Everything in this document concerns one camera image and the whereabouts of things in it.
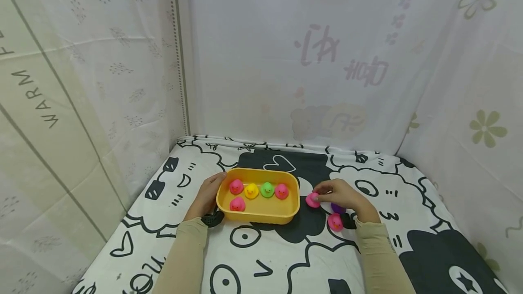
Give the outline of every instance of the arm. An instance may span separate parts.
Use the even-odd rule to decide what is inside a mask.
[[[203,181],[183,222],[176,229],[176,240],[156,280],[153,294],[200,294],[203,277],[203,250],[207,226],[202,216],[216,204],[216,193],[227,173]]]
[[[346,181],[323,181],[314,187],[318,201],[356,212],[356,236],[367,294],[415,294],[409,276],[392,248],[376,208]]]
[[[378,212],[369,201],[362,202],[362,206],[356,210],[355,223],[367,293],[415,294]]]
[[[207,226],[201,218],[180,223],[176,240],[156,280],[153,294],[199,294],[206,243]]]

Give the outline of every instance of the yellow plastic tray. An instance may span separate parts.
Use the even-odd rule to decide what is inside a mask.
[[[261,187],[266,181],[276,186],[283,183],[289,189],[289,196],[283,200],[273,195],[265,198],[261,194],[254,199],[247,199],[244,192],[234,195],[229,191],[229,184],[239,179],[244,186],[256,184]],[[237,196],[243,197],[245,211],[232,211],[229,204]],[[251,168],[234,168],[227,172],[227,177],[220,185],[216,195],[216,204],[226,218],[232,221],[264,222],[284,225],[289,223],[300,209],[300,190],[296,177],[284,171],[270,171]]]

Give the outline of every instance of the left hand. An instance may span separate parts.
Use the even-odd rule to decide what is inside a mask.
[[[216,205],[216,194],[227,173],[217,173],[203,181],[183,221],[203,217]]]

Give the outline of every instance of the black and white patterned sheet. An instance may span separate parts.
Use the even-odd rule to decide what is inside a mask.
[[[379,152],[323,151],[180,139],[73,293],[150,293],[199,186],[231,167],[295,175],[302,204],[288,225],[225,219],[211,228],[202,293],[364,293],[354,212],[347,211],[344,230],[334,233],[326,225],[330,206],[312,209],[304,202],[315,184],[333,178],[348,181],[376,206],[417,293],[506,293],[412,163]]]

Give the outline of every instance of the tent wall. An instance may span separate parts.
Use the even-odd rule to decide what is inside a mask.
[[[395,153],[455,0],[191,0],[196,133]]]
[[[0,0],[2,293],[71,293],[186,135],[175,0]]]
[[[190,0],[192,130],[399,150],[518,293],[521,2]]]
[[[511,293],[523,280],[523,1],[447,28],[444,58],[399,154],[437,185]]]

